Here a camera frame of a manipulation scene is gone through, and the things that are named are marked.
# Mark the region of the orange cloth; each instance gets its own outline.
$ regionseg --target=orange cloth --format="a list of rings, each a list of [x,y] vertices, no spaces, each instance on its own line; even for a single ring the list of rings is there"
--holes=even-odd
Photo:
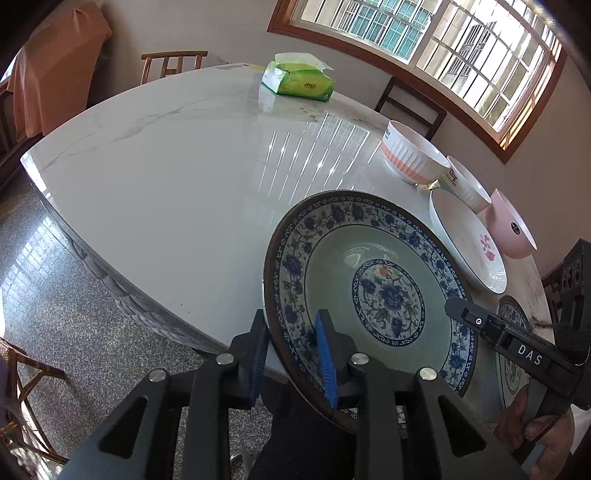
[[[29,38],[8,81],[17,141],[47,135],[86,109],[96,60],[111,33],[99,7],[89,2]]]

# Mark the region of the bowl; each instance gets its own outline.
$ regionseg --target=bowl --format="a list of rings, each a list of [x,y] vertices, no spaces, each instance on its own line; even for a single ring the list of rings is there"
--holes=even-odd
[[[413,185],[431,183],[451,166],[430,141],[400,122],[388,124],[381,148],[394,174]]]
[[[356,413],[323,394],[316,313],[389,368],[430,366],[462,395],[476,359],[473,332],[450,319],[450,297],[469,298],[435,234],[370,194],[330,191],[304,199],[277,226],[265,258],[265,317],[290,380],[319,412],[356,430]]]
[[[491,195],[492,206],[486,210],[486,226],[499,251],[519,260],[533,254],[538,247],[521,215],[499,189]]]
[[[507,288],[503,259],[476,214],[455,195],[433,189],[429,197],[433,231],[456,259],[472,286],[501,294]]]
[[[439,179],[441,188],[452,192],[468,205],[474,213],[480,213],[491,205],[491,197],[476,177],[453,157],[448,157],[452,167]]]

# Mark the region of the tissue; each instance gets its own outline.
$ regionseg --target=tissue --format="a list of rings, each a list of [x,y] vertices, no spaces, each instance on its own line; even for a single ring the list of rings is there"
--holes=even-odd
[[[310,53],[278,53],[262,77],[264,85],[280,95],[328,102],[335,81],[324,70],[332,70]]]

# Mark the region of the finger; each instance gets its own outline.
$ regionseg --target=finger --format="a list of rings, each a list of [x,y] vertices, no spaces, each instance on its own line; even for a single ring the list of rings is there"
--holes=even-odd
[[[528,426],[526,431],[532,435],[530,439],[535,438],[551,421],[552,416],[541,417],[540,419],[534,420]],[[530,426],[534,423],[538,423],[535,428]],[[540,440],[539,444],[546,445],[542,455],[537,461],[537,469],[539,470],[539,478],[553,479],[560,473],[564,468],[564,464],[569,456],[570,447],[573,444],[574,437],[574,420],[573,414],[569,411],[562,417],[552,429],[546,433]]]
[[[501,421],[496,425],[495,430],[493,431],[493,435],[497,437],[500,442],[509,450],[513,450],[512,442],[509,436],[507,435],[507,417],[501,417]]]
[[[532,420],[525,428],[525,438],[534,440],[555,418],[554,415],[545,415]],[[573,413],[569,409],[567,413],[547,432],[538,443],[552,447],[554,450],[565,443],[571,444],[574,436]]]
[[[533,464],[529,470],[527,470],[527,475],[530,477],[530,480],[550,480],[549,477],[544,475],[538,467],[538,464]]]
[[[517,392],[517,395],[509,407],[511,414],[517,419],[521,419],[525,413],[529,390],[529,385],[523,386],[521,390]]]
[[[519,448],[524,440],[524,425],[522,417],[527,408],[528,386],[519,390],[510,407],[507,409],[507,421],[505,435],[513,450]]]

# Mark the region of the round table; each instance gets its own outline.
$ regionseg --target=round table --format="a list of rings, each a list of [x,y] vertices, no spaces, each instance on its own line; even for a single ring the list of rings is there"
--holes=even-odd
[[[136,87],[66,122],[22,158],[75,252],[121,309],[205,351],[248,331],[262,308],[271,234],[303,198],[360,190],[431,227],[428,196],[385,164],[385,117],[338,93],[329,103],[277,96],[261,76],[260,67],[231,64]],[[549,322],[533,259],[505,265],[506,293]],[[496,310],[500,296],[472,295]],[[284,374],[272,347],[267,367]],[[495,358],[483,342],[465,399],[484,421],[498,418]]]

